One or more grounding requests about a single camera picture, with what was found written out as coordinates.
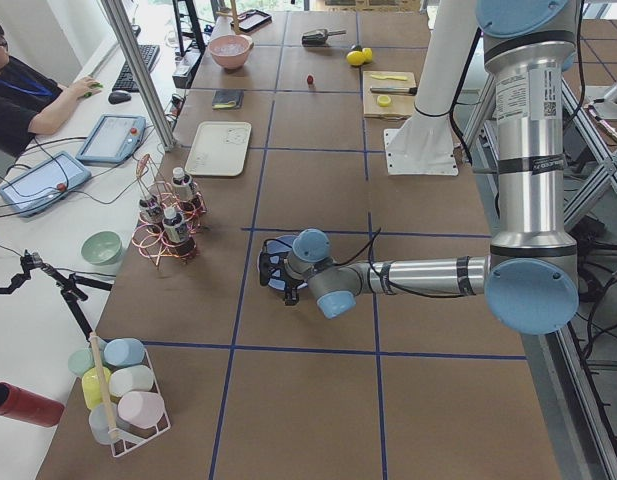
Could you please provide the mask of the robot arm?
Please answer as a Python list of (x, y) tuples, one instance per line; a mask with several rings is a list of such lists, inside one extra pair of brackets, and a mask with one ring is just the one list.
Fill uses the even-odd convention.
[(414, 111), (386, 140), (390, 172), (452, 169), (450, 119), (472, 50), (484, 47), (495, 84), (500, 228), (485, 257), (339, 264), (327, 235), (302, 231), (258, 258), (262, 285), (279, 282), (293, 305), (306, 286), (336, 317), (366, 293), (429, 298), (482, 294), (506, 326), (530, 335), (561, 329), (578, 305), (577, 245), (564, 227), (562, 74), (574, 59), (576, 1), (443, 1)]

